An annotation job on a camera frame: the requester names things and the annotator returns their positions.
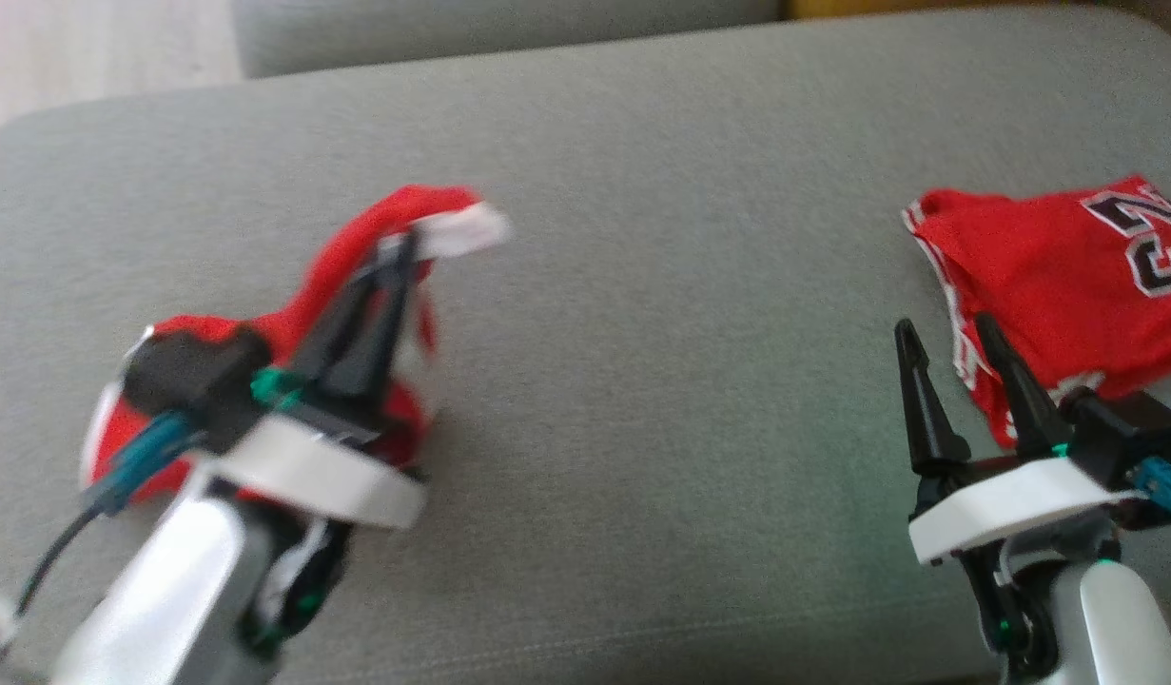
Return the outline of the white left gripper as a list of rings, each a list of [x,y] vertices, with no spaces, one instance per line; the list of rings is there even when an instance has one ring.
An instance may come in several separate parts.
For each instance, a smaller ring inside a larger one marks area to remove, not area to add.
[[[427,504],[427,487],[393,465],[334,440],[297,418],[303,392],[383,400],[415,282],[419,234],[376,248],[359,263],[292,356],[289,372],[259,370],[249,398],[266,407],[249,432],[214,457],[212,473],[247,493],[342,523],[410,529]]]

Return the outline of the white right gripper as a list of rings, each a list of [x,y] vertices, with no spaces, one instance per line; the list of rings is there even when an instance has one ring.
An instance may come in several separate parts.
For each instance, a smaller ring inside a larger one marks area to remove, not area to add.
[[[1038,460],[947,493],[945,478],[971,459],[968,443],[956,434],[927,375],[927,354],[912,320],[893,326],[899,365],[908,459],[920,478],[908,540],[917,563],[929,566],[951,554],[1002,541],[1011,554],[1059,552],[1089,557],[1111,537],[1111,508],[1149,501],[1137,487],[1105,489],[1078,465],[1063,459],[1071,426],[1046,393],[1023,356],[1011,345],[988,311],[975,315],[986,359],[1000,378],[1016,432],[1016,459]]]

